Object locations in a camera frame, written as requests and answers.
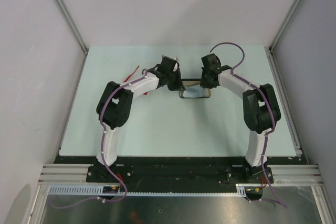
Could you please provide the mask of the dark green glasses case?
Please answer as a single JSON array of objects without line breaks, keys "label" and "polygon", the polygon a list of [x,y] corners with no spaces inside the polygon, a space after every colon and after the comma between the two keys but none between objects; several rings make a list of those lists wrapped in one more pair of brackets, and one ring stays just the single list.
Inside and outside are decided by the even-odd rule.
[{"label": "dark green glasses case", "polygon": [[211,90],[201,86],[201,79],[182,79],[184,90],[179,91],[181,99],[207,99],[211,97]]}]

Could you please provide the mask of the light blue cleaning cloth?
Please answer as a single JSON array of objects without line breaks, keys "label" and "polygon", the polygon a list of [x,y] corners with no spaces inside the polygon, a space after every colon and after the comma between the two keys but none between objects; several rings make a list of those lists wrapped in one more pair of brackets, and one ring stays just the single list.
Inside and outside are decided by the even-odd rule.
[{"label": "light blue cleaning cloth", "polygon": [[186,89],[183,92],[184,98],[202,98],[206,94],[205,89]]}]

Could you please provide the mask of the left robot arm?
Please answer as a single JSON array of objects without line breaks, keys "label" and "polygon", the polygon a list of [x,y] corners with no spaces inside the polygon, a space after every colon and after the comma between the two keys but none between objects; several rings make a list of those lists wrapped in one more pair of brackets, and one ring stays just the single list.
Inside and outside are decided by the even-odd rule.
[{"label": "left robot arm", "polygon": [[163,56],[162,61],[150,69],[143,69],[141,77],[124,83],[108,82],[98,102],[96,113],[103,127],[97,160],[102,165],[98,176],[105,182],[115,178],[111,166],[117,160],[120,129],[129,119],[132,102],[137,97],[166,86],[170,91],[184,90],[180,64],[176,57]]}]

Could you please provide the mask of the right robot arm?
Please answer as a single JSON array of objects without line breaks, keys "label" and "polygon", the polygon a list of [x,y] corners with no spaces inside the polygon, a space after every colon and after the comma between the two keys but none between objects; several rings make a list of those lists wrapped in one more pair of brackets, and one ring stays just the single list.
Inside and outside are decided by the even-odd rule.
[{"label": "right robot arm", "polygon": [[236,94],[243,101],[243,117],[250,130],[245,160],[248,166],[242,169],[243,179],[254,183],[261,177],[259,166],[267,160],[264,147],[265,137],[274,131],[281,119],[280,107],[272,85],[254,84],[232,73],[228,65],[221,65],[215,54],[201,58],[202,76],[200,86],[206,89],[223,87]]}]

